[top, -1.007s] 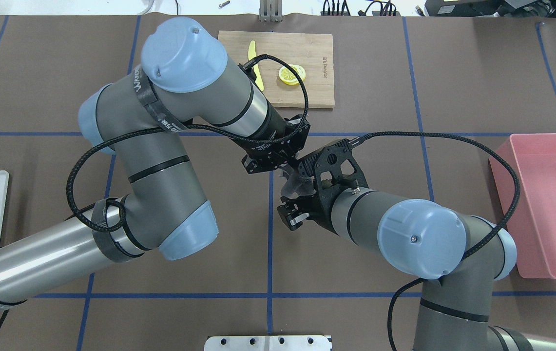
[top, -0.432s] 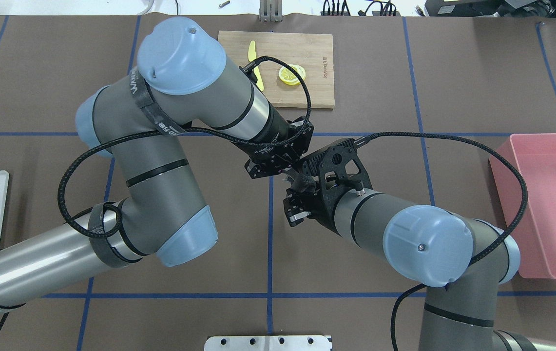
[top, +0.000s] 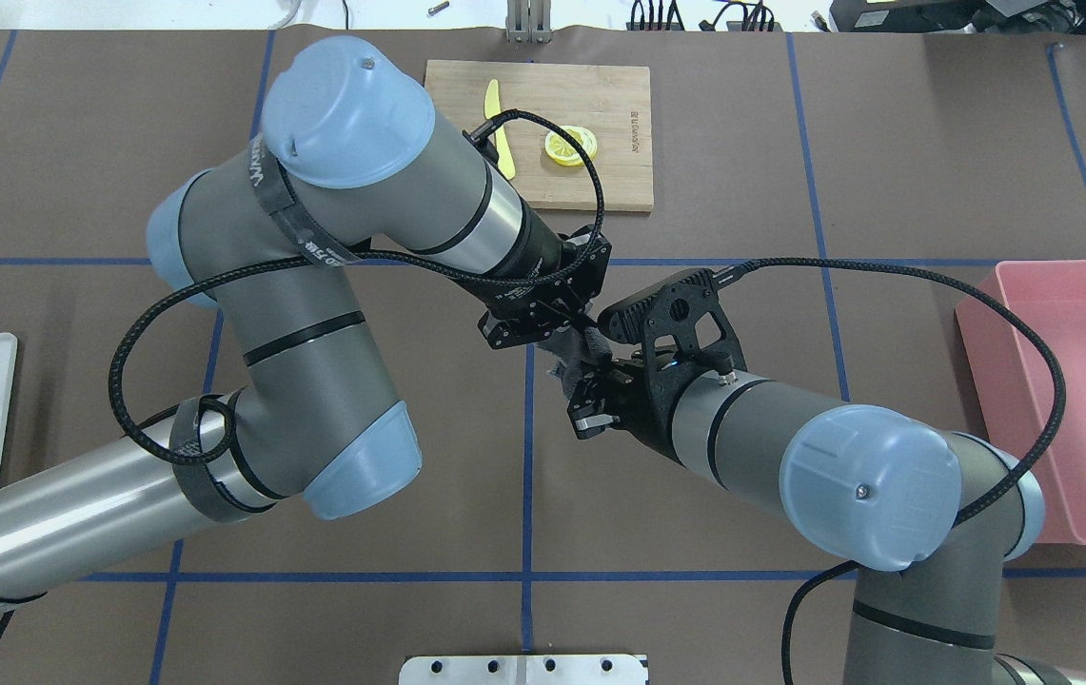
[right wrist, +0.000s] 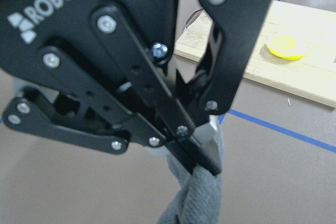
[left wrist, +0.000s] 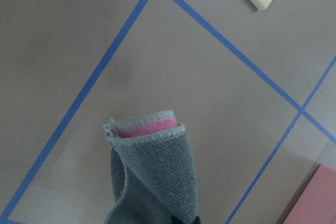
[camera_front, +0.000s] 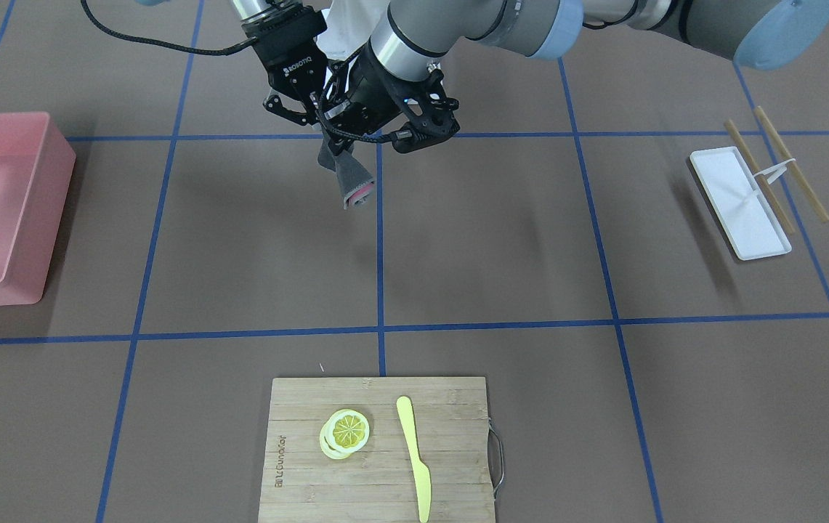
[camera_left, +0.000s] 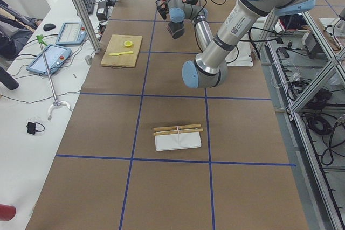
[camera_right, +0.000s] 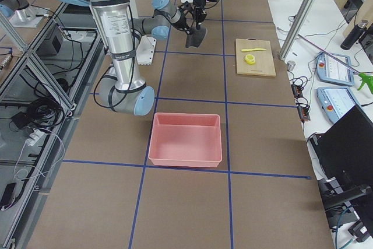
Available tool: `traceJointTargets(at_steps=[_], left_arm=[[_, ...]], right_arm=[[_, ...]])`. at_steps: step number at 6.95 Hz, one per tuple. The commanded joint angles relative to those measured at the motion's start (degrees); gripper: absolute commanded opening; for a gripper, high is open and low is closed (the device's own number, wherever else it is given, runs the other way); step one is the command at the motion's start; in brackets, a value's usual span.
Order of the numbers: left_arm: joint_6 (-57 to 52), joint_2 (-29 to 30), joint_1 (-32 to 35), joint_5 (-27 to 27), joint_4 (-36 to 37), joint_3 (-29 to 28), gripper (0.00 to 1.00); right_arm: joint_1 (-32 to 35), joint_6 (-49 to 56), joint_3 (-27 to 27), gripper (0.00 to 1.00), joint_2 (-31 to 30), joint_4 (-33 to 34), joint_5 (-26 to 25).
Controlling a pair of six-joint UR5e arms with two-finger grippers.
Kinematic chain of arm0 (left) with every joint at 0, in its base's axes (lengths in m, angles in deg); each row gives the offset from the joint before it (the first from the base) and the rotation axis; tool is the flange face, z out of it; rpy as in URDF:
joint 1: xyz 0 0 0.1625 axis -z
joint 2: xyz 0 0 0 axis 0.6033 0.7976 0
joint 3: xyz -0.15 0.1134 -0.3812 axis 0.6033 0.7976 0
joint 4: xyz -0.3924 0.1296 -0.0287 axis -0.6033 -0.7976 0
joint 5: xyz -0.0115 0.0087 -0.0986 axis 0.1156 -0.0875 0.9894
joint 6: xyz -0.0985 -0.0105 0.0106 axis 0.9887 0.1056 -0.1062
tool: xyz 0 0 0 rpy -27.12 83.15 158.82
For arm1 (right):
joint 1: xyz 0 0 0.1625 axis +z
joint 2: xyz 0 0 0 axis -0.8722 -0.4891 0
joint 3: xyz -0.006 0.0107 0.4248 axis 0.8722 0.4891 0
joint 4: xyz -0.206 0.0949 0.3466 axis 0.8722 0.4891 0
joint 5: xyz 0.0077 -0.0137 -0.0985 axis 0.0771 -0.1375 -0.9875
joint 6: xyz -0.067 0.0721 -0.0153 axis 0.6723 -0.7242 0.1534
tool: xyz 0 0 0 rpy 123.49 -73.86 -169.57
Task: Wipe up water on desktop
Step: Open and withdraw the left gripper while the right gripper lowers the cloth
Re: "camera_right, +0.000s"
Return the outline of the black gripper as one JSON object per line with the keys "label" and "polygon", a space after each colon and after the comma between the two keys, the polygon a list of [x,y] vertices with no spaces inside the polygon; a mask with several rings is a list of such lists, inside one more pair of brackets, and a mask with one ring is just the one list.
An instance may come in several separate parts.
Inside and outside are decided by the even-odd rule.
{"label": "black gripper", "polygon": [[205,12],[206,0],[193,0],[193,5],[195,10],[195,22],[203,22],[207,15]]}
{"label": "black gripper", "polygon": [[[185,31],[187,35],[194,34],[193,26],[190,26],[187,23],[187,16],[188,15],[191,15],[192,18],[194,19],[192,5],[188,1],[186,1],[178,7],[178,11],[180,13],[180,19],[179,19],[180,29],[183,29],[183,31]],[[203,22],[203,20],[201,20],[201,19],[196,20],[196,29],[197,30],[201,29],[202,22]]]}

